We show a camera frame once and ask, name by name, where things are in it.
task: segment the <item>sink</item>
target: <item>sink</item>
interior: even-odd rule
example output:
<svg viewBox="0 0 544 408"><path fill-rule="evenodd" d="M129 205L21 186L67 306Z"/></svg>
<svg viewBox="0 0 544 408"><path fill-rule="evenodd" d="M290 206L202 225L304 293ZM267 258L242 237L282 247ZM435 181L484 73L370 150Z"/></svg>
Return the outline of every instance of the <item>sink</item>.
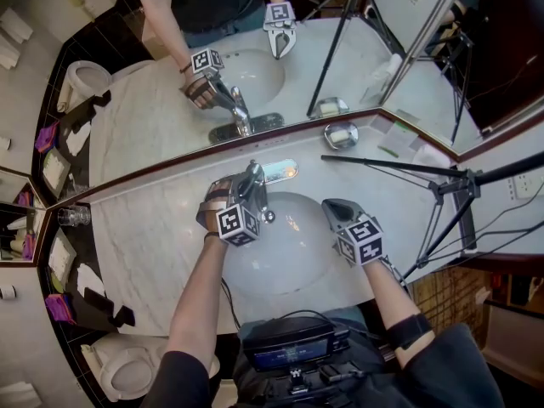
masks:
<svg viewBox="0 0 544 408"><path fill-rule="evenodd" d="M224 266L229 286L247 296L281 295L303 289L340 257L321 205L290 192L269 193L272 224L261 223L260 238L230 246Z"/></svg>
<svg viewBox="0 0 544 408"><path fill-rule="evenodd" d="M251 122L253 134L280 128L285 122L283 116L279 113L256 116L254 118L249 118L249 120ZM231 123L212 129L207 137L212 144L217 144L219 142L224 142L225 140L239 138L240 134L238 133L236 124Z"/></svg>
<svg viewBox="0 0 544 408"><path fill-rule="evenodd" d="M250 115L269 103L283 88L286 72L272 53L263 50L240 50L223 54L223 83L230 90L237 86Z"/></svg>

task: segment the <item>person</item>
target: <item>person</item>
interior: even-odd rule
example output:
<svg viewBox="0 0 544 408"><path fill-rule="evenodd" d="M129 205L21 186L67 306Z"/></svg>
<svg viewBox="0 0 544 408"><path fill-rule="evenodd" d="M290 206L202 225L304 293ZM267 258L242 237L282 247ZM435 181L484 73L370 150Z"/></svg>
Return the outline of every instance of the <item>person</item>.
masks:
<svg viewBox="0 0 544 408"><path fill-rule="evenodd" d="M179 299L166 353L141 405L145 408L204 408L212 405L207 371L214 356L221 273L227 244L216 234L218 226L214 212L206 212L206 224L210 233ZM386 329L420 314L383 263L375 260L367 263L364 270ZM358 322L354 321L350 326L357 325ZM439 335L429 329L409 347L404 344L406 348L398 347L394 353L401 372L397 374L384 371L383 357L366 337L352 332L349 341L351 348L343 351L343 355L352 355L351 360L367 372L349 394L354 406L504 406L490 370L465 325L451 326ZM265 374L256 373L249 366L247 358L240 352L234 375L238 389L236 406L250 405L253 390L258 388L255 384L259 379L265 379L262 375ZM304 405L320 406L315 403Z"/></svg>
<svg viewBox="0 0 544 408"><path fill-rule="evenodd" d="M190 48L262 28L264 22L264 0L172 0L171 4L168 0L140 1L151 28L183 71L182 90L189 98L206 82L190 67ZM208 89L192 100L203 109L212 99L213 91Z"/></svg>

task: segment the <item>folded towel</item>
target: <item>folded towel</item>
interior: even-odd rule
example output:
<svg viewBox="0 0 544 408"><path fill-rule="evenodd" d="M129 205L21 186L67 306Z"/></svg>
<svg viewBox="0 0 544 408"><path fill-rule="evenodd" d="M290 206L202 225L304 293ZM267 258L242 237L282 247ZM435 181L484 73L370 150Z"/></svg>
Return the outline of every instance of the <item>folded towel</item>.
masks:
<svg viewBox="0 0 544 408"><path fill-rule="evenodd" d="M66 295L58 293L51 294L45 298L45 306L53 319L57 322L68 322L72 325L76 324L74 314L71 312L70 303Z"/></svg>
<svg viewBox="0 0 544 408"><path fill-rule="evenodd" d="M85 145L85 141L87 140L89 134L91 134L90 122L87 122L83 127L81 127L79 132L70 132L68 138L66 139L66 144L68 145L70 154L72 154L74 157L79 154L79 151L81 151Z"/></svg>
<svg viewBox="0 0 544 408"><path fill-rule="evenodd" d="M85 263L77 268L77 291L85 298L85 289L89 288L105 297L102 280Z"/></svg>
<svg viewBox="0 0 544 408"><path fill-rule="evenodd" d="M55 124L50 125L49 127L42 128L40 130L40 133L38 134L36 139L36 143L34 144L34 147L38 150L38 152L42 154L47 153L54 147L58 126L59 122L56 122Z"/></svg>

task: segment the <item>wire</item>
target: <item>wire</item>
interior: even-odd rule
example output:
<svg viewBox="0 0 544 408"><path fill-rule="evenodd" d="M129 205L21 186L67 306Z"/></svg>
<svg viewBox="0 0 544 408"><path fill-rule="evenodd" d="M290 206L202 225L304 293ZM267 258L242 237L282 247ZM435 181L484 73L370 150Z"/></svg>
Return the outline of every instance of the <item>wire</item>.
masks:
<svg viewBox="0 0 544 408"><path fill-rule="evenodd" d="M300 313L310 313L311 315L317 315L319 316L322 320L325 320L327 322L329 322L331 325L333 326L336 326L335 322L334 322L334 318L330 319L328 317L326 317L324 314L322 313L319 313L317 311L313 311L312 309L300 309L300 310L297 310L297 311L292 311L291 313L287 313L287 314L284 314L282 315L281 317L279 317L278 319L285 319L286 317L289 317L289 316L292 316L292 315L299 315ZM349 325L345 325L347 328L349 328L351 331L355 331L355 332L358 332L359 334L363 335L363 336L367 336L369 338L374 338L375 340L383 340L382 337L376 335L376 334L373 334L371 332L368 332L368 331L363 331L363 330L359 330L357 328L353 328L352 326L349 326Z"/></svg>
<svg viewBox="0 0 544 408"><path fill-rule="evenodd" d="M535 194L530 198L530 200L528 200L527 202L524 202L523 204L520 204L519 206L516 206L516 207L510 207L510 208L507 208L506 210L503 210L502 212L500 212L493 220L491 220L489 223L487 223L486 225L484 225L483 227L477 229L476 231L474 231L474 234L477 234L479 233L480 231L482 230L485 230L486 228L490 227L492 224L495 223L496 220L498 220L498 218L500 218L504 213L508 213L508 212L512 212L514 210L518 210L519 208L522 208L522 207L525 207L525 206L528 206L537 196L538 194L540 193L540 191L542 190L542 188L544 187L544 182L542 182L541 186L538 188L538 190L535 192ZM473 235L473 233L469 234L469 235L464 235L463 237L460 237L459 239L455 239L454 241L451 241L450 243L448 243L447 245L444 245L442 246L439 250L433 252L432 254L429 255L429 257L432 257L433 255L436 255L438 252L446 249L447 247L450 247L451 245L453 245L454 243L457 243L458 241L462 241L463 239L466 239L467 237L470 237L471 235Z"/></svg>
<svg viewBox="0 0 544 408"><path fill-rule="evenodd" d="M467 249L468 247L470 247L473 243L475 243L476 241L478 241L479 239L481 239L485 235L507 235L507 234L515 234L515 233L524 233L523 235L518 237L518 239L520 239L521 237L524 237L525 235L528 235L529 233L532 233L533 231L538 230L542 225L544 225L544 220L539 222L538 224L533 225L532 227L525 228L525 229L504 229L504 230L498 230L498 231L487 231L486 233L483 233L482 235L479 235L478 237L476 237L476 239L474 239L473 241L470 241L465 247L463 247L463 248L461 248L461 249L459 249L459 250L457 250L455 252L450 252L448 254L445 254L445 255L437 257L437 258L430 258L429 260L427 260L427 263L430 263L430 262L433 262L433 261L436 261L436 260L441 260L442 258L451 257L452 255L456 255L459 252L462 252L465 249ZM509 243L512 243L512 241L508 241L503 246L499 246L499 248L497 248L497 249L505 247Z"/></svg>
<svg viewBox="0 0 544 408"><path fill-rule="evenodd" d="M223 288L223 292L225 296L227 297L227 301L229 301L230 312L232 313L232 318L235 322L236 329L239 330L240 322L238 321L238 317L236 317L235 306L232 303L232 293L230 292L229 285L227 284L227 281L224 280L224 278L221 278L221 287Z"/></svg>
<svg viewBox="0 0 544 408"><path fill-rule="evenodd" d="M527 236L528 234L532 233L533 231L534 231L533 229L532 229L531 231L526 231L526 232L523 233L522 235L519 235L518 237L514 237L514 238L511 239L510 241L508 241L508 242L506 242L506 243L503 243L502 245L496 247L495 249L492 249L491 251L484 252L483 254L476 254L476 255L473 255L472 257L465 258L464 260L462 260L462 261L459 262L459 263L451 264L451 265L449 265L449 266L445 266L444 268L436 269L436 270L434 270L432 273L433 273L433 274L436 274L436 273L438 273L438 272L442 272L443 270L446 270L446 269L449 269L449 268L455 268L456 266L459 266L460 264L466 263L467 261L473 260L474 258L480 258L480 257L483 257L484 255L492 254L493 252L498 251L499 249L505 247L506 245L510 245L511 243L514 243L515 241L521 239L522 237Z"/></svg>

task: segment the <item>hand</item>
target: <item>hand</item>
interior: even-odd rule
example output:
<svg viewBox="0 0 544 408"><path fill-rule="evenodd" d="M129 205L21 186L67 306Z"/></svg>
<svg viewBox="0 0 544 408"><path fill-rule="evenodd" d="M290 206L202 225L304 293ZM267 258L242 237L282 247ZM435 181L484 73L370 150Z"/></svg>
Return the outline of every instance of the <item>hand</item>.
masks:
<svg viewBox="0 0 544 408"><path fill-rule="evenodd" d="M214 92L211 87L198 97L192 98L194 96L192 94L205 83L208 83L206 77L202 74L193 73L192 68L187 69L185 72L185 84L181 89L185 96L190 99L199 109L211 109L213 107L212 100Z"/></svg>
<svg viewBox="0 0 544 408"><path fill-rule="evenodd" d="M212 186L212 188L210 188L208 193L214 192L215 190L221 190L221 189L227 189L228 190L229 188L230 188L230 181L226 181L226 182L223 182L223 183L220 183L220 184L215 184L214 186ZM219 196L217 198L212 198L209 201L212 201L212 202L226 201L227 199L228 199L228 197L226 197L226 196ZM218 221L217 221L217 218L215 216L216 213L217 213L217 211L215 211L215 210L208 210L206 212L206 229L208 231L210 231L210 232L213 232L213 233L218 233L219 232Z"/></svg>

